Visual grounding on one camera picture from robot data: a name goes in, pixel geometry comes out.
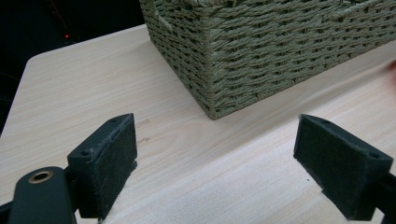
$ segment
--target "light wooden table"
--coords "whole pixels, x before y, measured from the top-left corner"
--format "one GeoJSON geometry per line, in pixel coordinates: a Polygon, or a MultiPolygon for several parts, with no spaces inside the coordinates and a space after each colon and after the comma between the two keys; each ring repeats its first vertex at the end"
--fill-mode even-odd
{"type": "Polygon", "coordinates": [[[0,204],[20,177],[64,168],[102,123],[134,113],[138,167],[105,223],[347,223],[292,157],[298,116],[328,119],[396,158],[396,74],[386,69],[395,52],[394,41],[216,121],[146,26],[35,56],[0,140],[0,204]]]}

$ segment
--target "black rubber pad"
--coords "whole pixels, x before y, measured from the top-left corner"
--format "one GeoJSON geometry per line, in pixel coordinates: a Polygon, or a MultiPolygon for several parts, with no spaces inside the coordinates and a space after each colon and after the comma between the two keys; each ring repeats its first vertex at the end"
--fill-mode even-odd
{"type": "Polygon", "coordinates": [[[81,217],[106,218],[136,167],[136,156],[133,114],[107,121],[67,156],[78,179],[81,217]]]}
{"type": "Polygon", "coordinates": [[[389,173],[392,158],[337,125],[301,115],[294,158],[350,220],[371,220],[370,187],[389,173]]]}

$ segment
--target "woven texture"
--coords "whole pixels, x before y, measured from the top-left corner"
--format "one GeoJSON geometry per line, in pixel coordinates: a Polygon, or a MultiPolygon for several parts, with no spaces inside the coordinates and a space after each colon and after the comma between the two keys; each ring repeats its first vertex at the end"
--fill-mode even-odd
{"type": "Polygon", "coordinates": [[[218,119],[396,39],[396,1],[140,0],[151,41],[218,119]]]}

